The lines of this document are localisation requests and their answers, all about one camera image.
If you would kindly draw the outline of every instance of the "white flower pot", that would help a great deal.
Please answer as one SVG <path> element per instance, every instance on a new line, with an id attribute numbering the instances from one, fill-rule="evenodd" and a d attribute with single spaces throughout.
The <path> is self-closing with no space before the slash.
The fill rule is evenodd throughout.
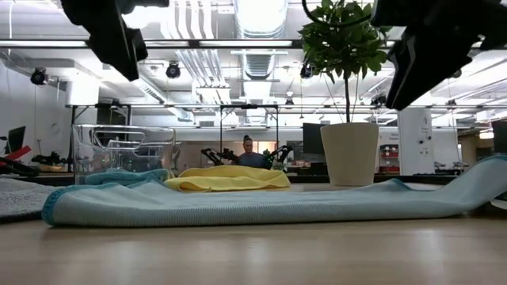
<path id="1" fill-rule="evenodd" d="M 349 187 L 372 184 L 379 126 L 339 123 L 322 127 L 320 131 L 330 183 Z"/>

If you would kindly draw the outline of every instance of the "yellow cloth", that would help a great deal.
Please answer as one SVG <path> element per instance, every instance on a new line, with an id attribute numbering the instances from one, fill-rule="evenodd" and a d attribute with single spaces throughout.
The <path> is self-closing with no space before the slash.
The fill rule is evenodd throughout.
<path id="1" fill-rule="evenodd" d="M 166 186 L 183 192 L 258 190 L 289 187 L 291 182 L 278 170 L 256 169 L 239 165 L 221 165 L 207 169 L 188 169 Z"/>

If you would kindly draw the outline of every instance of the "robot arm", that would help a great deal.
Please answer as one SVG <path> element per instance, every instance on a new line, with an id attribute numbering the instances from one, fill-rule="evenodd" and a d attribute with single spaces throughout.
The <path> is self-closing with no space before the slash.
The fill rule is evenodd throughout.
<path id="1" fill-rule="evenodd" d="M 303 8 L 312 21 L 303 0 Z M 375 27 L 406 27 L 387 58 L 396 71 L 386 106 L 402 110 L 472 61 L 472 45 L 488 51 L 507 43 L 507 7 L 500 0 L 375 0 L 372 15 L 335 29 L 370 20 Z"/>
<path id="2" fill-rule="evenodd" d="M 276 157 L 277 154 L 280 154 L 276 162 L 284 163 L 285 158 L 287 158 L 288 154 L 292 151 L 292 146 L 281 146 L 277 150 L 274 150 L 270 155 L 272 157 Z"/>
<path id="3" fill-rule="evenodd" d="M 215 166 L 223 165 L 222 157 L 220 156 L 220 153 L 216 150 L 212 150 L 211 148 L 207 148 L 204 150 L 200 150 L 200 152 L 209 160 L 213 162 Z"/>
<path id="4" fill-rule="evenodd" d="M 216 150 L 212 150 L 211 148 L 207 148 L 200 151 L 206 158 L 211 160 L 215 166 L 223 165 L 222 159 L 227 159 L 232 161 L 235 164 L 238 164 L 239 158 L 234 154 L 232 150 L 227 148 L 223 149 L 223 152 L 220 153 Z"/>
<path id="5" fill-rule="evenodd" d="M 167 7 L 169 0 L 61 0 L 72 24 L 90 33 L 86 44 L 103 62 L 115 67 L 126 79 L 139 78 L 137 62 L 148 56 L 141 31 L 125 25 L 122 14 L 136 6 Z"/>

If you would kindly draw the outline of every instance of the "table surface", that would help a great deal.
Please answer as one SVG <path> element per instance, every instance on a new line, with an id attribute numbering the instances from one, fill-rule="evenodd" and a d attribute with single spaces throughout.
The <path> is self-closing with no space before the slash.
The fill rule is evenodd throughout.
<path id="1" fill-rule="evenodd" d="M 417 185 L 416 188 L 440 186 Z M 294 184 L 291 191 L 332 189 Z M 163 229 L 0 225 L 2 284 L 503 284 L 507 211 Z"/>

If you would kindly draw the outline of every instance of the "man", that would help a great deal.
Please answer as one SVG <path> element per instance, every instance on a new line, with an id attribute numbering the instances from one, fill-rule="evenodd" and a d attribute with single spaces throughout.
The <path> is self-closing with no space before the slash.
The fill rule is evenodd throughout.
<path id="1" fill-rule="evenodd" d="M 264 155 L 253 152 L 253 148 L 254 142 L 248 135 L 245 135 L 243 138 L 243 149 L 245 150 L 245 153 L 238 157 L 238 165 L 266 168 L 267 162 Z"/>

